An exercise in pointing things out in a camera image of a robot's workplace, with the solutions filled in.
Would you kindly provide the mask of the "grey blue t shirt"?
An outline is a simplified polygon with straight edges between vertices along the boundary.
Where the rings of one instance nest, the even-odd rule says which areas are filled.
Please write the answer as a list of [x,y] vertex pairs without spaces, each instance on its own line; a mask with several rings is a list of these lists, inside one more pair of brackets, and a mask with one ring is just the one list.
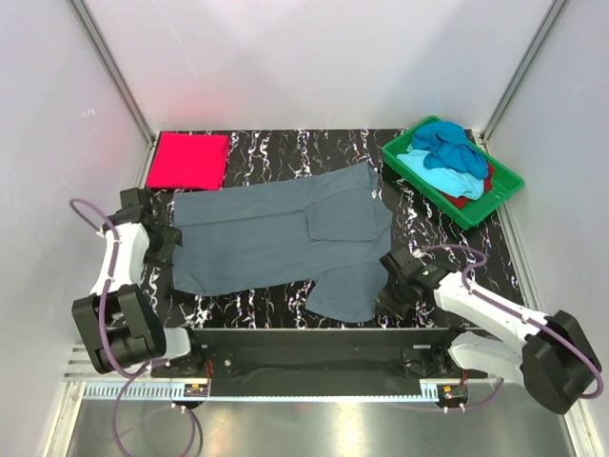
[[317,176],[179,193],[175,289],[205,297],[310,280],[307,310],[368,322],[388,280],[392,218],[367,163]]

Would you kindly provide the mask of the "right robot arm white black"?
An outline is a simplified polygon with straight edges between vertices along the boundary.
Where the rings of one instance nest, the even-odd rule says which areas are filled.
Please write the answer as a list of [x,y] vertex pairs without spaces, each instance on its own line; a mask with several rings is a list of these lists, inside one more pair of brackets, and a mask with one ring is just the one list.
[[417,302],[461,316],[485,331],[460,330],[432,353],[443,377],[476,370],[522,386],[547,410],[563,415],[578,400],[604,392],[602,367],[579,321],[559,310],[553,315],[518,305],[477,285],[469,274],[487,258],[474,250],[465,270],[422,250],[388,252],[380,260],[389,279],[381,305],[398,314]]

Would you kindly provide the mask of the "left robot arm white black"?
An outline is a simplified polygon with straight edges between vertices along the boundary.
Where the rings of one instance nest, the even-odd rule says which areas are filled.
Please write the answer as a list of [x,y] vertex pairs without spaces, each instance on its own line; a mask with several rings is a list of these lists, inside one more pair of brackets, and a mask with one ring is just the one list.
[[137,364],[174,366],[186,377],[198,375],[206,355],[194,332],[165,328],[142,291],[146,266],[169,267],[182,233],[156,221],[146,189],[120,192],[121,207],[106,215],[91,202],[73,198],[71,209],[106,243],[99,276],[71,313],[93,368],[131,378]]

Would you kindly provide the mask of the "folded red t shirt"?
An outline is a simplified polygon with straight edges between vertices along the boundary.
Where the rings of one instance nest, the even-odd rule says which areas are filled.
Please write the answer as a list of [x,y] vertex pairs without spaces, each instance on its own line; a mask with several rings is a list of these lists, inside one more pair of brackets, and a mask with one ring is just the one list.
[[225,180],[226,135],[163,132],[146,185],[151,189],[218,190]]

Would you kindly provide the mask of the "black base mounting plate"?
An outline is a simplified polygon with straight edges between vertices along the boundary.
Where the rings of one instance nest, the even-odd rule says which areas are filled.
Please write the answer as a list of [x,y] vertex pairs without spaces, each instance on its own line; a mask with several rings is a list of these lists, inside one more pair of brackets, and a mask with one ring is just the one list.
[[187,364],[172,362],[154,378],[203,376],[230,379],[261,369],[385,371],[415,378],[462,377],[448,357],[454,328],[213,329],[196,330],[195,354]]

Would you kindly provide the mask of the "right small circuit board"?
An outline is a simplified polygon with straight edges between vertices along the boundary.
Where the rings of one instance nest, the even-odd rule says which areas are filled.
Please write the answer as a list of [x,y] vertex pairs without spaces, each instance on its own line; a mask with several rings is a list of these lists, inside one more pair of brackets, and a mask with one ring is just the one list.
[[466,384],[445,385],[442,387],[442,397],[446,400],[465,401],[468,397],[468,386]]

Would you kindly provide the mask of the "small circuit board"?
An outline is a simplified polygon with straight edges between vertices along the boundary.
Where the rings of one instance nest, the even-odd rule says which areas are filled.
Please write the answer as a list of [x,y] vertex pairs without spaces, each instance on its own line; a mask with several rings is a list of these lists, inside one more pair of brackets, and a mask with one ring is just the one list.
[[184,395],[186,397],[207,397],[209,394],[209,384],[204,383],[186,383],[184,387]]
[[446,400],[465,401],[468,397],[468,386],[466,384],[445,385],[442,387],[442,397]]

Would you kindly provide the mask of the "light blue t shirt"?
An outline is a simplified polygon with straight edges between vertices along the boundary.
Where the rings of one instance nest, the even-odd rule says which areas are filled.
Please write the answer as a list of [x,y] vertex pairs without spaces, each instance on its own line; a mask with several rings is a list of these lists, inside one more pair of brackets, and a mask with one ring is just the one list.
[[478,200],[484,194],[484,180],[478,179],[466,172],[459,172],[450,168],[428,169],[424,160],[431,153],[423,149],[412,149],[407,153],[399,154],[397,159],[413,171],[426,184],[453,198],[465,197]]

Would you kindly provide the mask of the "left small circuit board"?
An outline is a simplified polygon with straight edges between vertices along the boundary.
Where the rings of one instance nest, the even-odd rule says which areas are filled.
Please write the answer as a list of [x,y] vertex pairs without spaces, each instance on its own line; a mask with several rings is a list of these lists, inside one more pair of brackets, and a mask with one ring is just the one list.
[[184,395],[186,397],[207,397],[209,394],[209,384],[204,383],[186,383],[184,387]]

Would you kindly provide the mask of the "green plastic bin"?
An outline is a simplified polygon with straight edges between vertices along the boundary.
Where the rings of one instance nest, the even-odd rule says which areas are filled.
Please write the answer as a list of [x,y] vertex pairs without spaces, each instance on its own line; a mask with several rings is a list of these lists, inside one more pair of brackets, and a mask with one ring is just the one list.
[[516,191],[524,185],[524,181],[515,172],[484,152],[475,143],[468,140],[486,159],[489,175],[484,180],[484,194],[478,200],[465,197],[453,198],[426,184],[413,171],[403,165],[398,159],[399,154],[412,150],[412,137],[414,132],[423,125],[443,121],[437,116],[428,116],[413,128],[391,140],[383,146],[385,163],[398,173],[408,184],[418,190],[424,197],[432,202],[439,210],[444,212],[451,220],[463,229],[477,226],[488,215],[506,202]]

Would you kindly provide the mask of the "dark blue t shirt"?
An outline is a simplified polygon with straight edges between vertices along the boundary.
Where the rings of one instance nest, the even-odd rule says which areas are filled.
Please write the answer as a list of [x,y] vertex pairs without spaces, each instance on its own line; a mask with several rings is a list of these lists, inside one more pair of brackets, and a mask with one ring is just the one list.
[[430,122],[418,128],[412,137],[413,149],[426,150],[427,169],[452,169],[479,180],[489,175],[486,159],[470,143],[465,130],[452,122]]

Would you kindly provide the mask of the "aluminium frame rail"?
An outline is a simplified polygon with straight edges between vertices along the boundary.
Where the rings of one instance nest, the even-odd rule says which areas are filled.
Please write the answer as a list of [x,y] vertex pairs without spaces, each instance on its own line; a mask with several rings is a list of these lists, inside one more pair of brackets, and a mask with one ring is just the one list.
[[[166,375],[165,366],[149,368],[134,381],[116,373],[101,375],[84,360],[80,348],[71,354],[63,380],[85,384],[85,396],[94,400],[111,400],[122,387],[125,400],[168,400],[174,403],[211,402],[364,402],[364,403],[432,403],[438,404],[445,385],[466,384],[468,390],[484,378],[419,379],[400,368],[392,374],[383,369],[331,370],[323,368],[288,370],[282,368],[226,367],[222,358],[213,362],[213,372],[206,369],[193,376]],[[209,384],[207,397],[186,397],[186,383]],[[453,403],[465,401],[446,400]]]

